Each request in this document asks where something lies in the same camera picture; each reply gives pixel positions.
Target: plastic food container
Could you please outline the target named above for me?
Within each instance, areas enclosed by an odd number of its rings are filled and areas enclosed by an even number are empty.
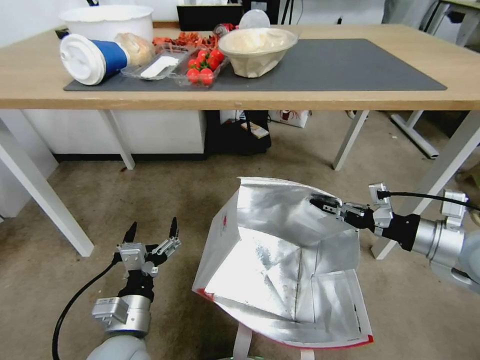
[[[88,39],[114,41],[119,33],[133,33],[151,42],[154,38],[153,9],[137,5],[79,7],[60,14],[71,34]]]
[[[191,50],[189,50],[188,48],[175,45],[172,45],[171,47],[168,45],[157,46],[156,51],[157,55],[154,56],[152,61],[150,61],[148,64],[143,66],[128,66],[121,70],[121,74],[126,77],[135,79],[161,80],[166,78],[172,72],[175,66],[168,66],[155,76],[145,77],[142,76],[142,73],[150,66],[152,66],[162,56],[169,56],[178,59],[178,63],[180,63],[185,57],[188,57],[188,55],[191,53]]]
[[[220,51],[229,57],[235,74],[259,78],[282,60],[299,37],[279,28],[247,28],[229,32],[218,42]]]
[[[215,84],[215,81],[217,80],[217,77],[219,76],[220,72],[229,63],[229,60],[226,56],[223,59],[223,61],[220,63],[220,65],[218,65],[218,67],[213,72],[213,82],[211,83],[211,85],[204,85],[200,81],[196,83],[191,83],[187,78],[187,71],[189,70],[189,60],[196,59],[200,50],[208,50],[208,49],[203,47],[198,47],[192,50],[190,53],[188,53],[187,56],[183,58],[183,60],[181,60],[178,63],[177,66],[175,66],[175,68],[173,68],[173,70],[168,75],[168,77],[173,79],[180,86],[196,86],[199,88],[209,88],[213,84]]]

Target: white table leg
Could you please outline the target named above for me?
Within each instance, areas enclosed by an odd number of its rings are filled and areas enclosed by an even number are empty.
[[[356,112],[355,117],[351,121],[350,127],[346,132],[345,138],[343,139],[340,150],[336,155],[335,161],[333,162],[332,167],[335,171],[339,171],[342,168],[342,165],[344,164],[368,114],[369,110]]]
[[[235,345],[233,345],[233,360],[246,360],[249,356],[250,343],[252,342],[252,330],[238,323]]]
[[[135,161],[132,158],[130,149],[127,145],[127,142],[124,139],[122,130],[120,129],[119,123],[114,116],[114,113],[111,110],[98,110],[100,113],[103,122],[110,131],[110,134],[115,141],[118,152],[120,153],[123,162],[128,170],[133,170],[135,168]]]
[[[392,114],[390,119],[397,125],[420,149],[428,156],[429,159],[435,159],[439,156],[439,152],[430,143],[425,140],[415,129],[414,126],[423,114],[423,110],[413,111],[405,121],[400,115]]]
[[[480,111],[470,111],[432,167],[415,189],[416,193],[438,194],[473,150],[480,143]],[[406,197],[398,211],[400,215],[421,214],[431,199]],[[373,256],[382,260],[397,243],[379,238],[371,248]]]
[[[449,7],[450,5],[444,2],[438,4],[435,13],[432,15],[430,25],[428,25],[428,27],[425,29],[426,33],[435,35]]]
[[[464,47],[467,44],[470,36],[473,34],[477,25],[479,24],[480,11],[475,11],[475,13],[466,13],[465,17],[456,36],[455,43],[458,46]]]
[[[1,118],[0,160],[5,163],[80,255],[90,256],[94,245]]]

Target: plastic lid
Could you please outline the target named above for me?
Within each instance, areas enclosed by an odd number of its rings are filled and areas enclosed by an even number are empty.
[[[265,11],[253,9],[247,11],[240,19],[239,29],[269,28],[270,19]]]
[[[98,47],[86,37],[72,34],[60,43],[63,66],[79,83],[96,85],[105,76],[106,64]]]

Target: plastic clamshell container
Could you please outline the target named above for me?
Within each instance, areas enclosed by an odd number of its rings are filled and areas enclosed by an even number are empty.
[[[156,47],[157,54],[153,57],[152,61],[142,66],[128,66],[126,68],[123,68],[121,70],[121,74],[129,78],[136,78],[136,79],[143,79],[143,80],[162,80],[162,79],[165,79],[172,72],[172,70],[175,69],[175,67],[178,64],[164,68],[156,76],[144,77],[142,76],[142,73],[162,56],[170,56],[172,58],[178,59],[178,63],[180,64],[183,61],[183,59],[189,56],[191,52],[192,51],[190,49],[183,46],[172,45],[170,47],[167,44],[164,44],[162,46],[157,46]]]
[[[201,81],[198,81],[196,83],[191,83],[187,78],[187,71],[189,70],[189,60],[196,59],[200,50],[209,51],[207,48],[204,48],[204,47],[198,47],[192,50],[187,56],[183,58],[182,61],[178,63],[177,66],[175,66],[175,68],[171,71],[168,77],[173,79],[180,86],[195,86],[199,88],[209,88],[213,84],[215,84],[215,81],[217,80],[217,77],[219,76],[220,72],[229,63],[229,60],[226,56],[223,59],[223,61],[220,63],[220,65],[218,65],[218,67],[213,72],[213,82],[211,83],[211,85],[204,85],[202,84]]]

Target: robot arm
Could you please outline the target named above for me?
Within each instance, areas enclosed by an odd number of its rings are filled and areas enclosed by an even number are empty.
[[[426,256],[431,269],[441,278],[480,294],[480,232],[465,236],[462,220],[465,206],[444,200],[443,220],[431,221],[417,214],[395,214],[383,183],[369,185],[375,209],[369,205],[342,203],[338,198],[312,195],[310,203],[358,229],[394,240],[406,251]],[[444,197],[458,202],[464,193],[446,190]]]

